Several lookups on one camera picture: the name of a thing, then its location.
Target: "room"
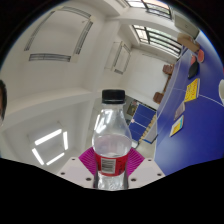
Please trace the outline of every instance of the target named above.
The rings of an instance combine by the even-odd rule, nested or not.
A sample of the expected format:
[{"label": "room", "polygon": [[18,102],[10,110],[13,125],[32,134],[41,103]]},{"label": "room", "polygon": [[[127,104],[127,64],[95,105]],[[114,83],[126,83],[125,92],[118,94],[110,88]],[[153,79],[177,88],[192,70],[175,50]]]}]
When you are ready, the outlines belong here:
[{"label": "room", "polygon": [[[157,1],[148,2],[66,1],[27,27],[0,70],[0,79],[8,90],[0,135],[2,158],[57,174],[69,158],[79,157],[91,147],[103,89],[125,90],[127,99],[131,99],[125,105],[126,116],[132,99],[156,112],[157,134],[153,143],[141,141],[136,150],[144,157],[153,157],[165,175],[222,158],[222,62],[204,33],[188,18],[169,6],[165,10],[163,5],[164,10],[159,12]],[[199,98],[186,103],[184,128],[170,137],[174,112],[184,99],[186,86],[193,81],[187,79],[191,56],[197,56],[177,43],[179,33],[200,44],[205,60],[199,64],[197,74],[201,79]],[[165,42],[169,40],[171,45],[161,40],[164,35]],[[172,64],[175,67],[167,83],[169,75],[163,67]],[[154,101],[156,92],[164,93],[160,103]],[[206,111],[207,107],[215,109]],[[199,114],[201,110],[206,111],[203,116]],[[220,130],[218,135],[209,131],[214,124]],[[44,163],[63,156],[49,165],[41,165],[32,151],[32,139],[57,130],[57,125],[63,131],[38,152]],[[67,149],[63,147],[63,133],[67,133]],[[205,143],[202,138],[207,135],[210,137]]]}]

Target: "fluorescent light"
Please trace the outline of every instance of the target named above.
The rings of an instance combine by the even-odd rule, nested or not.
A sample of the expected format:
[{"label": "fluorescent light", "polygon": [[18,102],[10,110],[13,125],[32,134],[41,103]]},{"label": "fluorescent light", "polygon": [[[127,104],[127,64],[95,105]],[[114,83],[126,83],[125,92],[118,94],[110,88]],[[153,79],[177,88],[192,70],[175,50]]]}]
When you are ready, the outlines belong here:
[{"label": "fluorescent light", "polygon": [[63,152],[62,154],[56,156],[54,159],[52,159],[51,161],[49,161],[47,163],[47,165],[50,165],[51,163],[55,162],[56,160],[60,159],[65,153]]},{"label": "fluorescent light", "polygon": [[98,125],[98,121],[99,121],[99,118],[100,118],[100,115],[97,116],[97,119],[96,119],[96,124],[95,124],[95,128],[94,128],[94,131],[96,130],[97,128],[97,125]]},{"label": "fluorescent light", "polygon": [[49,140],[49,139],[51,139],[51,138],[53,138],[53,137],[59,135],[59,134],[61,133],[61,131],[62,131],[62,130],[59,129],[59,130],[57,130],[57,131],[55,131],[55,132],[52,132],[52,133],[49,134],[49,135],[44,136],[43,138],[38,139],[37,141],[35,141],[35,145],[40,145],[41,143],[46,142],[47,140]]},{"label": "fluorescent light", "polygon": [[63,139],[64,139],[64,148],[65,150],[68,149],[68,132],[65,131],[63,132]]},{"label": "fluorescent light", "polygon": [[35,157],[37,158],[37,160],[39,161],[39,163],[40,163],[41,165],[44,165],[44,162],[43,162],[43,160],[40,158],[40,155],[38,154],[37,150],[36,150],[36,149],[32,149],[32,152],[33,152],[33,154],[35,155]]}]

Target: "white wall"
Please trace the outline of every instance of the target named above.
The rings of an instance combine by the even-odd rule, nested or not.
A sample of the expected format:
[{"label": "white wall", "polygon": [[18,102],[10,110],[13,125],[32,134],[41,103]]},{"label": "white wall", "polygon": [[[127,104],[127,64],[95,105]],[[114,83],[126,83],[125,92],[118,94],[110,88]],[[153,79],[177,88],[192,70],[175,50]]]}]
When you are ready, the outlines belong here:
[{"label": "white wall", "polygon": [[127,72],[122,77],[120,87],[125,89],[128,96],[157,109],[159,104],[153,101],[153,97],[165,87],[168,76],[162,69],[166,63],[142,54],[149,55],[148,52],[132,49]]},{"label": "white wall", "polygon": [[83,79],[83,87],[85,89],[93,92],[99,89],[105,64],[119,29],[119,21],[106,21],[104,23],[98,42],[95,45],[95,52],[92,55],[86,75]]},{"label": "white wall", "polygon": [[104,73],[100,82],[99,89],[117,88],[120,84],[122,75],[111,71],[111,66],[112,66],[114,57],[116,56],[116,53],[117,53],[115,50],[117,49],[121,41],[123,41],[127,45],[127,47],[131,50],[132,45],[129,38],[124,34],[122,29],[120,29],[114,40],[114,42],[116,43],[114,43],[114,45],[112,46],[109,57],[107,58],[107,62],[105,65],[105,69],[104,69]]},{"label": "white wall", "polygon": [[127,11],[129,6],[123,8],[116,0],[76,0],[86,3],[104,12],[108,17],[119,16]]},{"label": "white wall", "polygon": [[94,101],[91,117],[90,117],[90,122],[89,122],[89,127],[88,127],[88,134],[86,138],[86,145],[85,149],[88,149],[92,147],[92,137],[93,137],[93,132],[97,120],[97,116],[101,113],[101,110],[103,109],[102,107],[102,98],[98,98]]},{"label": "white wall", "polygon": [[146,51],[148,55],[153,56],[167,64],[175,64],[177,62],[177,57],[169,54],[167,51],[157,48],[148,44],[141,43],[136,49]]}]

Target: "bottle cap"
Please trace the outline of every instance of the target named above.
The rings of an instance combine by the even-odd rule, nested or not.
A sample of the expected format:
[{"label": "bottle cap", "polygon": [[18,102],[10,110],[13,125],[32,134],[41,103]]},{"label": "bottle cap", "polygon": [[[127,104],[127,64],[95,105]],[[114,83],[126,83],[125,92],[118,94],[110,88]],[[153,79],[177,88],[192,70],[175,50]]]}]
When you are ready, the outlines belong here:
[{"label": "bottle cap", "polygon": [[124,104],[125,91],[121,89],[105,89],[102,92],[102,103],[104,104]]}]

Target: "yellow sign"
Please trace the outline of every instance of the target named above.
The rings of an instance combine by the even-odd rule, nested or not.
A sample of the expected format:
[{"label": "yellow sign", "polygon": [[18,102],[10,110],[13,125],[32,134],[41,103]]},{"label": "yellow sign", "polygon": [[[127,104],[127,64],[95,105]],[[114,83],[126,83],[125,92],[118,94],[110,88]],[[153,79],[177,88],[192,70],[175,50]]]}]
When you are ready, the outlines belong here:
[{"label": "yellow sign", "polygon": [[183,127],[183,124],[184,124],[184,115],[182,115],[172,126],[170,137],[176,134]]},{"label": "yellow sign", "polygon": [[200,79],[195,79],[187,86],[184,102],[195,100],[198,97]]}]

